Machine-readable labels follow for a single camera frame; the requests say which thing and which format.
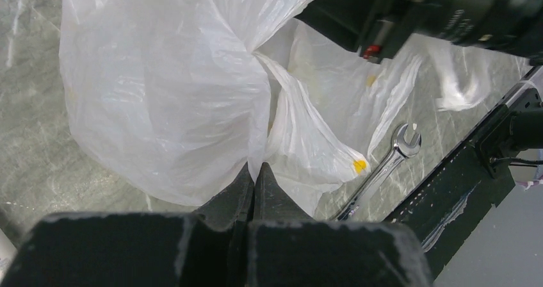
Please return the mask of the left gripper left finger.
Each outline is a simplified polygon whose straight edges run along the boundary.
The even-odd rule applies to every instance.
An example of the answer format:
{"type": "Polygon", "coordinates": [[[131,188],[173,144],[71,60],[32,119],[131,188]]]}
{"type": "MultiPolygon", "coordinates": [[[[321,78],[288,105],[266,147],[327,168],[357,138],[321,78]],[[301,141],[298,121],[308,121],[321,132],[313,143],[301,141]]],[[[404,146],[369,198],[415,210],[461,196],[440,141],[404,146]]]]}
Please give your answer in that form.
{"type": "Polygon", "coordinates": [[[191,212],[64,212],[26,235],[3,286],[243,286],[246,167],[191,212]]]}

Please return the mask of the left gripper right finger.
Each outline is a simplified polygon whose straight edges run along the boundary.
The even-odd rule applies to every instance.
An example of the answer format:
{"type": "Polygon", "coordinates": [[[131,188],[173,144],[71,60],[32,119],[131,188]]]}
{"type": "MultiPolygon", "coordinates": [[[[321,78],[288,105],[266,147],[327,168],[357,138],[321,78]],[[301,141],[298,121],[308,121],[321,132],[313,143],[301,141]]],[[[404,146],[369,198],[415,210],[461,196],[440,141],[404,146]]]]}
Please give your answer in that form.
{"type": "Polygon", "coordinates": [[[285,220],[292,204],[264,163],[248,226],[249,286],[431,286],[421,244],[403,224],[285,220]]]}

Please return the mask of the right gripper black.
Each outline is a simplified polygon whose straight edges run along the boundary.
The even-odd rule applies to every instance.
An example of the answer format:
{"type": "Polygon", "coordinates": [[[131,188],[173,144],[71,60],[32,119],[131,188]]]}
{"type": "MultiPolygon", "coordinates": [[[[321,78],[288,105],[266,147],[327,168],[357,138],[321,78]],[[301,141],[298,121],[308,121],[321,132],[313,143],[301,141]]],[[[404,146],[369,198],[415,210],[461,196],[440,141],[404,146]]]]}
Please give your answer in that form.
{"type": "Polygon", "coordinates": [[[371,63],[392,60],[413,32],[413,0],[313,0],[296,19],[371,63]]]}

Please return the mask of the translucent white plastic bag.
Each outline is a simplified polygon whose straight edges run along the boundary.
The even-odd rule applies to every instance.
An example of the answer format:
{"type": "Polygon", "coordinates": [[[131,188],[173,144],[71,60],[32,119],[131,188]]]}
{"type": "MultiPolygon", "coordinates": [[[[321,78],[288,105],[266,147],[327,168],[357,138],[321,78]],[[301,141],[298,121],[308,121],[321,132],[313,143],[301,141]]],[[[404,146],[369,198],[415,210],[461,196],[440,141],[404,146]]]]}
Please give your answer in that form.
{"type": "Polygon", "coordinates": [[[133,186],[200,206],[267,162],[313,214],[371,170],[371,153],[424,64],[461,111],[490,93],[488,59],[415,35],[373,65],[295,19],[313,0],[62,0],[60,69],[70,132],[133,186]]]}

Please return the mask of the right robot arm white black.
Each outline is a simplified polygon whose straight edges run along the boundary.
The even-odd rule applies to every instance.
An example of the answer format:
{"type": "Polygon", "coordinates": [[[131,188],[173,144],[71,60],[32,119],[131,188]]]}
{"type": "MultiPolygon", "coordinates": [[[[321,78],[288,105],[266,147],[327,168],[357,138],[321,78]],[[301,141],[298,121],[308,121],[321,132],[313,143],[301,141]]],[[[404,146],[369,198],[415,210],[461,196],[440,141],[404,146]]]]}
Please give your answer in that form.
{"type": "Polygon", "coordinates": [[[542,0],[313,0],[297,19],[372,63],[419,34],[542,64],[542,0]]]}

